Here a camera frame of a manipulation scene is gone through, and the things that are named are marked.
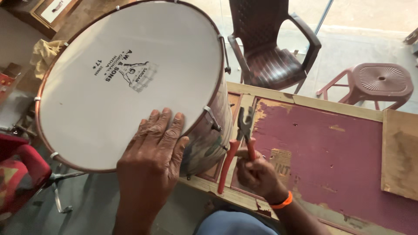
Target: brown plastic chair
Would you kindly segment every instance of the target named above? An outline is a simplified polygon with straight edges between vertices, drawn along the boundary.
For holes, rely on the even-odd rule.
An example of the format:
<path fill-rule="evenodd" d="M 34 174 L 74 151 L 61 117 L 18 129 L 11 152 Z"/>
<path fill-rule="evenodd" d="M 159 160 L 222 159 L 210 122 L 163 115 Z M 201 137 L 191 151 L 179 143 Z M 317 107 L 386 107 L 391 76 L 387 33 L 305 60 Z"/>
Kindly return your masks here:
<path fill-rule="evenodd" d="M 347 74 L 348 85 L 335 84 Z M 374 100 L 379 109 L 378 101 L 392 101 L 395 104 L 388 109 L 397 109 L 404 105 L 412 95 L 412 85 L 409 72 L 398 64 L 364 63 L 348 68 L 316 92 L 324 94 L 328 100 L 328 89 L 332 86 L 349 87 L 349 93 L 339 103 L 354 105 L 361 100 Z"/>
<path fill-rule="evenodd" d="M 241 83 L 281 90 L 298 83 L 297 94 L 315 62 L 321 43 L 295 13 L 289 15 L 288 0 L 229 0 L 234 33 L 228 37 L 242 68 Z M 300 64 L 287 50 L 277 47 L 283 21 L 291 20 L 309 41 L 305 60 Z M 244 56 L 237 44 L 240 38 Z"/>

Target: plastic stool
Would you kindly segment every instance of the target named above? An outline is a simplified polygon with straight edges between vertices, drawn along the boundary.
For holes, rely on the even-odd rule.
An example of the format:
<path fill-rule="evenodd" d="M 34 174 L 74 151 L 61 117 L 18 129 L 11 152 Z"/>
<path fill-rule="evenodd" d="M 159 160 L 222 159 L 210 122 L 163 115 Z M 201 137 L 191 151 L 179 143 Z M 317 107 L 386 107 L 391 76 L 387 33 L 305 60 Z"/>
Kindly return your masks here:
<path fill-rule="evenodd" d="M 335 84 L 345 74 L 348 85 Z M 348 68 L 316 92 L 324 94 L 328 100 L 328 89 L 332 86 L 349 87 L 350 92 L 338 103 L 354 105 L 361 100 L 374 100 L 379 110 L 378 101 L 392 101 L 395 104 L 388 109 L 397 109 L 404 105 L 411 97 L 414 87 L 409 72 L 398 64 L 364 63 Z"/>

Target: white drum head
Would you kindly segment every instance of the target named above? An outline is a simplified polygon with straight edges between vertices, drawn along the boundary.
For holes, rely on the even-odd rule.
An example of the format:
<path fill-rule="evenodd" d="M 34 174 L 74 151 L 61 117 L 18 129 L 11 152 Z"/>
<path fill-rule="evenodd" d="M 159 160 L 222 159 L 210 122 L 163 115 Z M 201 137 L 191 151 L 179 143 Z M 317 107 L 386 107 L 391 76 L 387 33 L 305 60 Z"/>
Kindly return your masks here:
<path fill-rule="evenodd" d="M 169 107 L 188 130 L 222 70 L 217 32 L 198 10 L 145 2 L 83 31 L 59 57 L 43 89 L 40 125 L 70 165 L 116 168 L 143 118 Z"/>

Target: drum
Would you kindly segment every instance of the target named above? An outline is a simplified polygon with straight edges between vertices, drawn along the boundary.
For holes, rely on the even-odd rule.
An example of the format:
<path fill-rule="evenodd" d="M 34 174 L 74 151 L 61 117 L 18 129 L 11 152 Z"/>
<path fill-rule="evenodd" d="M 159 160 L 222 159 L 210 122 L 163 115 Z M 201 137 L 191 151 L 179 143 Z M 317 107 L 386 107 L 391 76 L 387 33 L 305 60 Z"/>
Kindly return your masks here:
<path fill-rule="evenodd" d="M 181 1 L 138 1 L 90 23 L 61 48 L 36 97 L 38 133 L 56 160 L 112 172 L 153 109 L 182 112 L 190 142 L 181 174 L 226 153 L 232 114 L 224 39 L 203 11 Z"/>

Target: orange wristband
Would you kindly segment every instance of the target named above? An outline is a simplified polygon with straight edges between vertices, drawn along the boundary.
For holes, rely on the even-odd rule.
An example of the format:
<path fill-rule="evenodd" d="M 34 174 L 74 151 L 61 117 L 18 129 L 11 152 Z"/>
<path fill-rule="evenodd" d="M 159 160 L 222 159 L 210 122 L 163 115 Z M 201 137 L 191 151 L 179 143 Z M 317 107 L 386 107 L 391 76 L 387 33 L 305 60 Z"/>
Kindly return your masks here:
<path fill-rule="evenodd" d="M 279 205 L 270 205 L 270 207 L 272 209 L 282 209 L 283 207 L 285 207 L 285 206 L 289 205 L 290 203 L 292 203 L 292 199 L 293 199 L 292 192 L 289 191 L 289 196 L 287 197 L 287 199 L 282 204 L 279 204 Z"/>

